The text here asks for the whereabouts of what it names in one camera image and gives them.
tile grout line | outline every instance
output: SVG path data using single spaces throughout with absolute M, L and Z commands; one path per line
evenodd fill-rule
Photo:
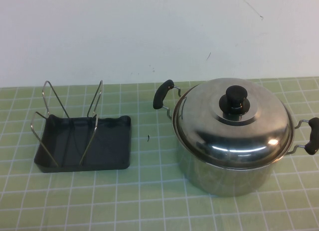
M 15 91 L 15 94 L 14 94 L 14 97 L 13 97 L 13 101 L 12 101 L 10 110 L 13 108 L 14 100 L 15 100 L 17 94 L 18 94 L 18 87 L 16 88 L 16 91 Z M 5 127 L 6 127 L 6 123 L 7 123 L 7 121 L 9 120 L 9 116 L 10 116 L 10 112 L 8 113 L 8 115 L 7 115 L 7 117 L 6 117 L 6 121 L 5 121 L 5 124 L 4 124 L 4 126 L 3 126 L 2 133 L 1 133 L 1 135 L 0 135 L 0 140 L 2 139 L 3 132 L 4 132 Z M 20 134 L 19 140 L 18 140 L 18 144 L 20 143 L 21 136 L 22 136 L 22 135 Z M 1 202 L 2 198 L 3 198 L 3 193 L 4 193 L 5 189 L 6 189 L 6 185 L 7 185 L 8 180 L 9 180 L 9 174 L 10 174 L 11 169 L 12 169 L 12 166 L 13 166 L 14 157 L 15 157 L 16 151 L 17 151 L 17 149 L 18 149 L 18 144 L 15 145 L 15 151 L 14 151 L 13 158 L 12 158 L 12 162 L 11 162 L 11 164 L 10 164 L 10 168 L 9 168 L 9 171 L 8 171 L 8 176 L 7 176 L 7 178 L 6 178 L 6 180 L 5 180 L 5 183 L 4 183 L 4 187 L 3 187 L 3 190 L 2 190 L 2 194 L 1 194 L 1 197 L 0 197 L 0 202 Z
M 69 92 L 70 92 L 70 86 L 68 86 L 68 91 L 67 91 L 67 97 L 66 97 L 66 101 L 65 103 L 67 103 L 68 101 L 68 97 L 69 97 Z M 70 201 L 71 201 L 71 195 L 72 195 L 72 187 L 73 187 L 73 181 L 74 181 L 74 172 L 72 172 L 72 180 L 71 180 L 71 185 L 70 185 L 70 192 L 69 192 L 69 198 L 68 198 L 68 206 L 66 208 L 66 216 L 65 216 L 65 223 L 64 223 L 64 231 L 66 231 L 66 227 L 67 227 L 67 222 L 68 222 L 68 217 L 69 217 L 69 208 L 70 208 Z
M 154 92 L 156 92 L 156 83 L 154 83 Z M 158 128 L 158 134 L 160 134 L 160 126 L 159 126 L 159 112 L 156 110 L 156 124 Z M 160 138 L 158 137 L 158 145 L 159 145 L 159 171 L 160 171 L 160 186 L 161 186 L 161 198 L 162 198 L 162 208 L 163 208 L 163 219 L 164 219 L 164 231 L 166 231 L 166 221 L 165 221 L 165 205 L 164 205 L 164 188 L 163 188 L 163 175 L 161 169 L 161 155 L 160 155 Z
M 138 93 L 138 168 L 139 168 L 139 231 L 141 231 L 141 169 L 140 169 L 140 162 L 141 162 L 141 157 L 140 157 L 140 106 L 139 106 L 139 101 L 140 101 L 140 96 L 139 96 L 139 84 L 137 84 L 137 93 Z
M 122 84 L 120 84 L 120 101 L 119 101 L 119 117 L 121 116 L 121 95 Z M 116 213 L 117 213 L 117 202 L 118 202 L 118 183 L 119 183 L 119 170 L 116 170 L 116 184 L 115 184 L 115 208 L 114 208 L 114 231 L 116 231 Z

lid knob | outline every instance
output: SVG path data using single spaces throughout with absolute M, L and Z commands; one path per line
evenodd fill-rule
M 220 98 L 219 107 L 226 114 L 246 114 L 250 108 L 247 95 L 247 90 L 244 87 L 232 85 L 227 88 L 226 94 Z

scratch on wall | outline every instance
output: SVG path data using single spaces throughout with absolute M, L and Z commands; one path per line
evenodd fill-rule
M 254 7 L 249 4 L 249 2 L 247 2 L 246 0 L 242 0 L 242 1 L 243 1 L 244 3 L 246 3 L 258 16 L 260 16 L 260 17 L 261 17 L 261 20 L 264 19 L 264 17 L 261 16 L 261 15 L 259 14 L 259 12 L 257 12 L 256 9 L 254 9 Z

green tile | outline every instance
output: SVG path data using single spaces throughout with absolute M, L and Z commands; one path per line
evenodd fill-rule
M 13 100 L 0 100 L 0 110 L 9 110 L 11 109 L 11 105 L 13 103 Z
M 4 128 L 4 133 L 18 133 L 22 131 L 24 121 L 7 122 Z
M 233 197 L 213 197 L 211 200 L 213 204 L 214 214 L 230 214 L 237 212 L 235 200 Z
M 44 211 L 43 225 L 64 225 L 66 219 L 67 207 L 46 208 Z
M 46 206 L 68 205 L 70 190 L 49 190 Z
M 284 231 L 292 229 L 287 212 L 265 213 L 265 218 L 269 230 Z
M 155 91 L 139 91 L 139 101 L 153 101 L 154 100 Z
M 186 199 L 164 200 L 165 217 L 187 216 Z
M 138 112 L 137 103 L 124 103 L 121 104 L 121 113 L 123 114 L 134 114 Z
M 163 231 L 164 220 L 141 221 L 141 231 Z
M 139 90 L 154 90 L 155 91 L 155 84 L 154 83 L 140 83 L 138 84 Z
M 85 85 L 73 85 L 69 88 L 69 95 L 84 95 Z
M 49 187 L 51 174 L 30 175 L 28 190 L 44 190 Z
M 139 185 L 118 185 L 117 201 L 139 200 Z
M 286 99 L 289 103 L 294 103 L 294 102 L 305 102 L 306 99 L 304 98 L 304 95 L 300 92 L 289 92 L 286 93 Z
M 1 89 L 0 90 L 0 99 L 13 99 L 16 91 L 17 91 L 16 88 Z
M 118 104 L 103 105 L 103 115 L 118 115 L 120 106 Z
M 243 230 L 255 231 L 258 227 L 258 231 L 266 231 L 267 227 L 262 214 L 244 214 L 240 215 L 240 222 Z
M 140 151 L 152 151 L 159 149 L 159 140 L 156 138 L 140 139 Z
M 256 194 L 248 194 L 236 197 L 238 211 L 244 212 L 258 212 L 261 211 L 258 196 Z
M 288 209 L 309 208 L 306 193 L 304 191 L 283 192 Z
M 45 204 L 46 191 L 37 192 L 26 192 L 23 207 L 33 208 L 33 207 L 43 207 Z
M 307 101 L 319 101 L 319 90 L 304 91 Z
M 306 189 L 319 188 L 319 179 L 317 172 L 300 173 L 299 175 Z
M 2 110 L 0 110 L 0 121 L 1 121 L 1 122 L 6 121 L 8 115 L 9 115 L 9 111 L 8 111 L 8 110 L 7 110 L 7 111 L 2 111 Z
M 68 86 L 55 86 L 54 90 L 57 93 L 58 96 L 67 95 L 68 94 Z
M 240 231 L 240 223 L 237 215 L 217 215 L 215 217 L 217 230 Z
M 314 113 L 319 113 L 319 102 L 309 103 L 309 106 Z
M 119 93 L 103 94 L 103 104 L 119 104 L 119 103 L 120 103 Z
M 12 160 L 14 151 L 15 147 L 0 147 L 0 160 Z
M 140 186 L 141 200 L 161 199 L 161 184 L 150 183 L 141 184 Z
M 300 90 L 298 82 L 296 80 L 282 80 L 281 86 L 283 91 L 295 91 Z
M 116 220 L 138 220 L 139 219 L 139 203 L 119 203 L 116 209 Z
M 50 188 L 68 188 L 72 183 L 72 173 L 52 174 Z
M 95 203 L 109 203 L 115 202 L 116 187 L 95 187 L 94 189 L 94 202 Z
M 93 185 L 94 173 L 95 171 L 75 172 L 73 178 L 73 187 Z
M 166 231 L 189 231 L 188 219 L 166 220 Z
M 177 180 L 184 177 L 184 174 L 180 170 L 178 164 L 162 166 L 161 172 L 163 180 Z
M 91 224 L 91 231 L 108 231 L 108 230 L 114 230 L 114 224 Z
M 139 115 L 139 124 L 140 125 L 157 124 L 156 113 L 140 114 Z
M 20 209 L 24 192 L 21 193 L 4 193 L 0 201 L 0 210 L 3 209 Z
M 167 150 L 160 152 L 160 160 L 162 165 L 178 163 L 176 151 Z
M 2 162 L 0 165 L 0 175 L 7 175 L 11 167 L 11 162 Z
M 295 229 L 314 229 L 318 228 L 315 217 L 311 210 L 289 211 Z
M 11 175 L 29 174 L 33 160 L 18 160 L 14 161 L 11 168 Z
M 140 165 L 159 165 L 160 155 L 158 151 L 140 153 Z
M 83 103 L 84 103 L 84 96 L 77 95 L 77 96 L 69 96 L 67 99 L 66 105 L 67 106 L 83 105 Z
M 306 105 L 291 104 L 290 107 L 295 115 L 311 113 L 309 106 Z
M 5 191 L 24 191 L 28 176 L 9 176 Z
M 42 220 L 43 209 L 22 210 L 18 227 L 34 227 L 40 226 Z
M 271 92 L 282 92 L 280 83 L 278 81 L 264 82 L 263 86 Z
M 120 85 L 119 84 L 105 84 L 103 85 L 103 92 L 120 92 Z
M 185 197 L 184 181 L 163 183 L 164 198 Z
M 280 192 L 260 193 L 259 198 L 264 211 L 285 210 L 285 203 Z
M 264 191 L 278 191 L 279 186 L 275 176 L 270 176 L 268 180 L 258 189 L 260 192 Z
M 17 145 L 20 134 L 3 134 L 0 139 L 0 146 Z
M 96 171 L 95 185 L 116 184 L 116 170 L 99 170 Z
M 318 190 L 306 190 L 309 202 L 312 207 L 319 207 Z
M 90 222 L 91 205 L 69 207 L 67 224 L 86 224 Z
M 20 213 L 20 210 L 8 210 L 8 211 L 0 210 L 1 228 L 3 229 L 15 228 L 16 223 L 18 221 L 19 213 Z
M 140 113 L 152 113 L 156 112 L 156 110 L 153 108 L 153 102 L 143 102 L 139 103 L 139 112 Z
M 315 90 L 319 88 L 314 79 L 300 79 L 298 82 L 302 90 Z
M 136 91 L 138 90 L 137 84 L 121 84 L 121 92 Z
M 298 172 L 318 170 L 315 160 L 312 156 L 293 157 L 293 160 Z
M 211 215 L 210 197 L 188 199 L 188 209 L 190 216 Z
M 92 202 L 93 188 L 72 189 L 70 204 L 82 205 Z
M 141 167 L 141 182 L 160 181 L 160 167 Z
M 286 97 L 285 97 L 285 95 L 284 95 L 283 93 L 276 93 L 275 95 L 277 96 L 277 98 L 278 98 L 281 102 L 287 103 L 287 99 L 286 99 Z
M 213 217 L 190 218 L 190 225 L 192 231 L 215 230 Z
M 282 190 L 296 190 L 303 188 L 297 174 L 277 175 L 277 179 Z
M 172 124 L 159 124 L 159 135 L 175 135 Z
M 155 137 L 157 139 L 158 126 L 156 125 L 140 125 L 140 138 L 147 138 L 147 136 Z
M 138 101 L 138 94 L 136 91 L 134 92 L 125 92 L 121 93 L 121 102 L 137 102 Z
M 141 219 L 163 218 L 163 202 L 144 201 L 141 202 Z
M 132 222 L 125 222 L 125 223 L 116 223 L 116 230 L 117 231 L 139 231 L 139 222 L 132 221 Z
M 114 221 L 115 204 L 94 205 L 92 210 L 92 222 L 111 222 Z
M 135 183 L 139 181 L 139 169 L 128 168 L 126 170 L 119 170 L 118 183 Z
M 159 145 L 162 150 L 175 149 L 177 148 L 177 138 L 175 136 L 172 137 L 162 137 L 159 139 Z

